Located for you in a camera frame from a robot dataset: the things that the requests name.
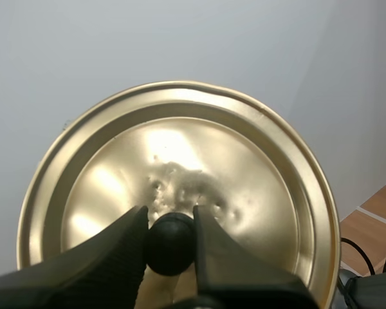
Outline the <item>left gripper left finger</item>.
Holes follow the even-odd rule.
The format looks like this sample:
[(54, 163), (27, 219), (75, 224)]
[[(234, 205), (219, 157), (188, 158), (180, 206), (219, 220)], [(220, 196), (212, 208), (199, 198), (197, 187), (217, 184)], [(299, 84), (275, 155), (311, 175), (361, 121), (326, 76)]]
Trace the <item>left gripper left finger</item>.
[(96, 236), (0, 276), (0, 308), (133, 308), (146, 269), (147, 207), (133, 207)]

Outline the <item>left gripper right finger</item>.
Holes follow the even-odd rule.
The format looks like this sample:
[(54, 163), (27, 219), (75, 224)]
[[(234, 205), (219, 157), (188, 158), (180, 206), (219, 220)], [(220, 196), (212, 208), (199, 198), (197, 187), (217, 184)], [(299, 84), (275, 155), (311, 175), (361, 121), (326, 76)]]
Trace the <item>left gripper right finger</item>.
[(194, 207), (193, 214), (199, 295), (225, 308), (317, 308), (299, 276), (249, 253), (205, 207)]

